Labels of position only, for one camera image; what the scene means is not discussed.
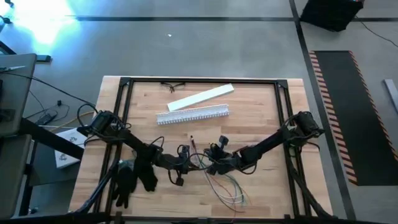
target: wooden table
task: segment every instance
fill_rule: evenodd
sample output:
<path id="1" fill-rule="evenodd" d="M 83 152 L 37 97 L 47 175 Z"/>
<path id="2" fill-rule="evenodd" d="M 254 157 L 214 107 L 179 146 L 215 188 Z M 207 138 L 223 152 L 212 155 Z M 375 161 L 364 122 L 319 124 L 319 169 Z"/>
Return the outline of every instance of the wooden table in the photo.
<path id="1" fill-rule="evenodd" d="M 103 78 L 96 105 L 99 110 L 113 110 L 119 79 L 120 77 Z M 294 113 L 307 111 L 308 103 L 303 81 L 301 79 L 287 81 Z M 226 150 L 231 152 L 243 146 L 256 144 L 278 130 L 279 120 L 274 87 L 258 84 L 234 84 L 233 93 L 192 106 L 227 103 L 231 110 L 231 114 L 227 117 L 162 126 L 156 124 L 155 114 L 168 111 L 167 103 L 220 85 L 219 83 L 187 83 L 185 87 L 170 93 L 169 88 L 159 83 L 135 82 L 128 114 L 128 123 L 132 124 L 132 133 L 147 143 L 159 136 L 164 136 L 164 152 L 177 155 L 177 146 L 189 144 L 188 137 L 191 135 L 195 138 L 200 152 L 208 147 L 210 142 L 218 142 L 220 135 L 225 135 L 229 138 Z M 104 150 L 105 143 L 103 142 L 87 145 L 70 210 L 78 209 L 97 186 Z M 131 149 L 126 145 L 123 146 L 121 158 L 132 158 Z M 302 151 L 302 160 L 308 188 L 323 208 L 332 213 L 318 149 L 305 146 Z M 230 172 L 249 195 L 250 201 L 246 205 L 236 205 L 236 209 L 244 213 L 234 214 L 226 208 L 211 190 L 202 171 L 183 175 L 185 183 L 183 187 L 177 187 L 170 183 L 165 169 L 154 167 L 154 170 L 159 180 L 156 191 L 146 192 L 139 180 L 136 191 L 130 196 L 129 207 L 124 209 L 113 205 L 112 214 L 122 211 L 123 216 L 209 218 L 232 218 L 234 215 L 250 218 L 283 218 L 285 214 L 292 215 L 287 168 L 281 146 L 262 157 L 253 175 L 244 175 L 238 171 Z M 234 193 L 233 185 L 226 177 L 216 175 L 214 178 L 225 185 L 232 194 Z M 216 184 L 215 186 L 218 192 L 228 195 L 221 187 Z M 301 192 L 297 185 L 296 191 L 300 212 L 303 213 Z M 108 189 L 105 189 L 101 211 L 104 211 L 107 193 Z"/>

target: gray floor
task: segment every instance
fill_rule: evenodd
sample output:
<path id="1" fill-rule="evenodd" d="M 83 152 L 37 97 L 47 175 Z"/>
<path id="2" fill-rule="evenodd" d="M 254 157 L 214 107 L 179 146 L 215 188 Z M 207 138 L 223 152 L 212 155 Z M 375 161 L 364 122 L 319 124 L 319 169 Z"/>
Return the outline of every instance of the gray floor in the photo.
<path id="1" fill-rule="evenodd" d="M 49 54 L 53 62 L 37 64 L 34 75 L 65 91 L 95 102 L 104 75 L 303 78 L 310 109 L 319 121 L 293 22 L 77 22 L 78 16 L 229 16 L 291 17 L 288 0 L 136 0 L 39 1 L 16 3 L 13 25 L 0 39 L 17 53 Z M 296 0 L 300 14 L 307 0 Z M 42 13 L 50 9 L 50 15 Z M 398 17 L 395 0 L 367 0 L 359 17 Z M 367 22 L 374 32 L 398 43 L 398 22 Z M 359 22 L 332 33 L 302 24 L 310 50 L 352 50 L 375 99 L 381 118 L 398 146 L 398 119 L 382 85 L 398 85 L 398 49 L 376 37 Z M 45 107 L 63 100 L 76 116 L 80 102 L 32 83 Z M 29 97 L 25 115 L 40 110 Z M 335 215 L 345 218 L 341 195 L 325 139 L 320 140 L 323 170 Z M 397 223 L 398 187 L 353 187 L 349 192 L 359 220 Z M 32 205 L 43 214 L 68 209 L 73 181 L 37 187 Z"/>

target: black glove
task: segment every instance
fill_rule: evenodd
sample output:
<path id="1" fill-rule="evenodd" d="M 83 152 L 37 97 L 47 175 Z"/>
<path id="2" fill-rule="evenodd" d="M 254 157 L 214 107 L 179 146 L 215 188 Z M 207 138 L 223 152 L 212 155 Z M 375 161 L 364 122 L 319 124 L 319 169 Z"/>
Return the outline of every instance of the black glove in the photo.
<path id="1" fill-rule="evenodd" d="M 116 201 L 116 206 L 120 207 L 124 204 L 124 208 L 129 206 L 130 193 L 136 189 L 137 174 L 133 171 L 133 161 L 124 161 L 119 164 L 119 171 L 116 176 L 116 184 L 118 187 L 113 192 L 113 200 Z"/>
<path id="2" fill-rule="evenodd" d="M 154 173 L 154 168 L 150 162 L 137 158 L 134 163 L 134 172 L 144 184 L 146 191 L 155 191 L 157 185 L 157 178 Z"/>

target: black rubber mat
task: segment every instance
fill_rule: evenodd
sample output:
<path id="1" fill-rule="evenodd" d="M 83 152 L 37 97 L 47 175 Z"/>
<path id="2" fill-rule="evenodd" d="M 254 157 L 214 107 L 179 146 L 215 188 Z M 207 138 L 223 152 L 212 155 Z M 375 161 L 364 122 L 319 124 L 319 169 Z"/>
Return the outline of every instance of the black rubber mat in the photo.
<path id="1" fill-rule="evenodd" d="M 348 180 L 398 185 L 398 153 L 352 52 L 316 51 L 310 58 Z"/>

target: black case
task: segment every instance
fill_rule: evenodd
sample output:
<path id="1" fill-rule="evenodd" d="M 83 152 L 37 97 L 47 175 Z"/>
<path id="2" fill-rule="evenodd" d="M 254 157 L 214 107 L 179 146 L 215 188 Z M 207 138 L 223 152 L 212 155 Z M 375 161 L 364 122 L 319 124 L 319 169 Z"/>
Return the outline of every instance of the black case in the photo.
<path id="1" fill-rule="evenodd" d="M 362 1 L 353 0 L 308 0 L 300 20 L 330 30 L 345 30 L 359 10 Z"/>

